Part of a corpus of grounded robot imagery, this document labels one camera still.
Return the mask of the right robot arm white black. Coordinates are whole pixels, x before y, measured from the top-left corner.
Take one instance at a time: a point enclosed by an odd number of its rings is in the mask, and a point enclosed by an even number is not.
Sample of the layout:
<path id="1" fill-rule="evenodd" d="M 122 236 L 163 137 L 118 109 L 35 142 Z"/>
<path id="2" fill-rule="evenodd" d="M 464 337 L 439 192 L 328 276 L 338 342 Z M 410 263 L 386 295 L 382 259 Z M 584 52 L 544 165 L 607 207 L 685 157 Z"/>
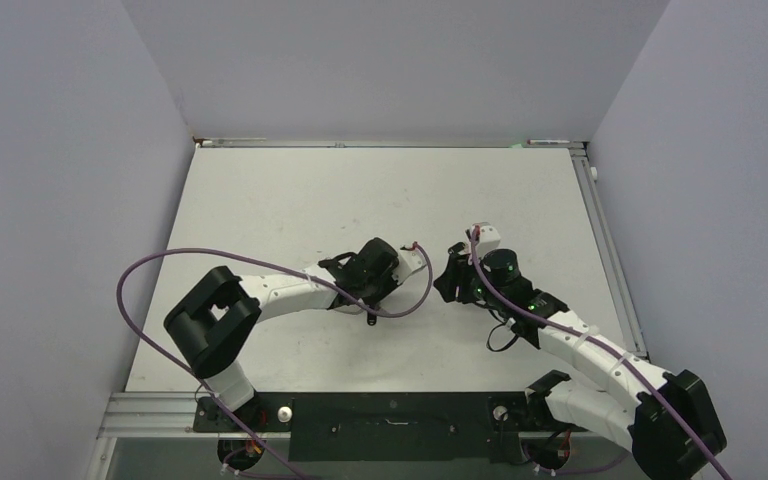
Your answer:
<path id="1" fill-rule="evenodd" d="M 446 303 L 489 311 L 516 338 L 587 379 L 552 370 L 525 390 L 539 428 L 581 427 L 629 452 L 651 479 L 690 479 L 727 446 L 704 382 L 649 363 L 602 335 L 565 302 L 525 278 L 510 249 L 459 242 L 434 282 Z"/>

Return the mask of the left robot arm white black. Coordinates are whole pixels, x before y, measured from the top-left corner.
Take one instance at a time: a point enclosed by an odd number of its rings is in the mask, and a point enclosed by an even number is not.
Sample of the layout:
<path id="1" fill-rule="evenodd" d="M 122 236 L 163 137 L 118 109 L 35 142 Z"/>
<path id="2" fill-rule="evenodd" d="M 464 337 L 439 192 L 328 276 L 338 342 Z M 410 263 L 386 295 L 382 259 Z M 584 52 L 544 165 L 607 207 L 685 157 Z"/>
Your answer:
<path id="1" fill-rule="evenodd" d="M 305 310 L 335 310 L 342 296 L 377 307 L 401 283 L 401 258 L 380 238 L 355 252 L 319 261 L 288 274 L 241 277 L 219 266 L 207 274 L 167 314 L 163 326 L 195 377 L 221 401 L 219 417 L 234 430 L 256 421 L 257 393 L 238 357 L 254 327 Z"/>

